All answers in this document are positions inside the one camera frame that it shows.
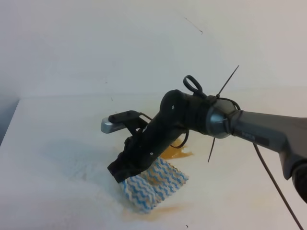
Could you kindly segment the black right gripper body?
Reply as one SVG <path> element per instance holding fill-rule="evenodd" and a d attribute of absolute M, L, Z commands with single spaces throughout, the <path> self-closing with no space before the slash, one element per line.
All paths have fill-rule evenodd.
<path fill-rule="evenodd" d="M 160 110 L 141 132 L 140 139 L 125 140 L 124 150 L 108 166 L 118 183 L 147 170 L 153 162 L 182 134 L 186 97 L 179 90 L 171 90 L 162 98 Z"/>

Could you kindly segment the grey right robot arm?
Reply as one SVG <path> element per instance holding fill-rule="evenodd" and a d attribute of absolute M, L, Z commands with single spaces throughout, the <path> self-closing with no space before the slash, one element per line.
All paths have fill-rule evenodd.
<path fill-rule="evenodd" d="M 130 110 L 104 118 L 101 130 L 127 128 L 131 137 L 108 169 L 117 182 L 140 174 L 180 135 L 193 130 L 214 138 L 229 135 L 279 154 L 285 179 L 292 179 L 303 200 L 307 198 L 307 120 L 237 110 L 225 98 L 169 91 L 150 121 Z"/>

